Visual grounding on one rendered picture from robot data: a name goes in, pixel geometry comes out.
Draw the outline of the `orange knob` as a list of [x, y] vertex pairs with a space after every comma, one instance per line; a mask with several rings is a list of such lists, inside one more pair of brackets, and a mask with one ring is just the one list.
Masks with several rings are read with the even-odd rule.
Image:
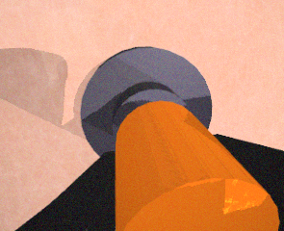
[[268, 192], [183, 105], [150, 101], [118, 127], [116, 231], [279, 231]]

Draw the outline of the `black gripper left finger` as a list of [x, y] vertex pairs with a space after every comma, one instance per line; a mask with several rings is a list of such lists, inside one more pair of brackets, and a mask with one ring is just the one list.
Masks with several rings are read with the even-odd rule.
[[116, 152], [104, 153], [14, 231], [116, 231]]

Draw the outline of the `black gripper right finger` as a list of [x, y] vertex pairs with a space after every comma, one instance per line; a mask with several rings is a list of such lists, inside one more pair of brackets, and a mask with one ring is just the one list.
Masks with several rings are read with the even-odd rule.
[[279, 231], [284, 231], [284, 151], [229, 136], [214, 136], [245, 167], [245, 170], [252, 174], [254, 181], [269, 193], [277, 207]]

